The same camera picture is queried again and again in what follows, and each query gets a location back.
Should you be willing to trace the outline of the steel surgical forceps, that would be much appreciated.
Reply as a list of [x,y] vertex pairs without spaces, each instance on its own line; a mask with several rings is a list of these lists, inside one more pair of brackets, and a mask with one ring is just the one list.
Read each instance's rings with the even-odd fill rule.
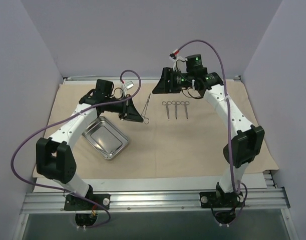
[[149,105],[149,101],[150,101],[150,97],[151,97],[151,94],[148,95],[147,100],[145,102],[145,105],[143,107],[142,113],[141,113],[141,117],[143,118],[145,125],[148,125],[149,121],[150,121],[149,118],[146,117],[147,109],[148,109],[148,105]]

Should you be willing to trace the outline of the steel surgical scissors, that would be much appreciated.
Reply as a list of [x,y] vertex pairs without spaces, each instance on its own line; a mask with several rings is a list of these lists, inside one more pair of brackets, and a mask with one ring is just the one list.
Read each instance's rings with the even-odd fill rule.
[[167,119],[170,120],[170,111],[169,111],[169,106],[172,105],[171,101],[163,101],[162,105],[165,106],[166,108],[166,115],[167,115]]

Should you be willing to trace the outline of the steel curved scissors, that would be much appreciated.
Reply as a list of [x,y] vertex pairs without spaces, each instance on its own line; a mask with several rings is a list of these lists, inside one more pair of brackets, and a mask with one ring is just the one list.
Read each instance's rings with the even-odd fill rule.
[[178,118],[178,106],[181,105],[181,102],[173,100],[171,103],[174,105],[175,119],[177,119]]

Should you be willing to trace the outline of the beige cloth wrap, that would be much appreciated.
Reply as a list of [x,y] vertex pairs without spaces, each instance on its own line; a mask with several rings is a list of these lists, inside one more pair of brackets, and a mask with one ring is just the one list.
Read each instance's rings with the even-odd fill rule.
[[163,101],[185,101],[182,94],[152,94],[153,83],[136,84],[134,105],[141,112],[151,94],[149,124],[121,121],[117,114],[107,117],[130,140],[115,158],[105,160],[84,137],[73,147],[77,173],[83,179],[140,179],[219,176],[228,169],[223,156],[227,129],[213,107],[205,100],[189,99],[188,120],[184,107],[169,108],[167,119]]

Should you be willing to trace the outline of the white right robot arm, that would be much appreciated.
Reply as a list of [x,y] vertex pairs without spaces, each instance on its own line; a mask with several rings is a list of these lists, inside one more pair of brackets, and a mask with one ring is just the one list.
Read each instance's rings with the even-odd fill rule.
[[232,193],[240,193],[244,172],[259,154],[265,132],[241,112],[228,95],[226,83],[221,77],[215,72],[208,73],[206,68],[181,74],[165,67],[152,93],[176,94],[189,87],[197,90],[200,97],[214,108],[228,130],[228,143],[223,148],[223,155],[229,169],[217,183],[215,193],[216,203],[224,207],[232,202]]

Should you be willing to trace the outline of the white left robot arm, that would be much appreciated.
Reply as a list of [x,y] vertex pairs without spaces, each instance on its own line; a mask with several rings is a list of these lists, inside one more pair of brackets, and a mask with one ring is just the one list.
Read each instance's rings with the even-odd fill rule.
[[68,192],[77,194],[75,203],[83,210],[93,205],[90,185],[77,174],[77,164],[72,149],[86,128],[103,112],[117,113],[119,119],[142,123],[132,95],[121,98],[113,95],[114,84],[98,79],[94,89],[80,98],[74,112],[55,133],[40,138],[36,143],[37,173],[60,184]]

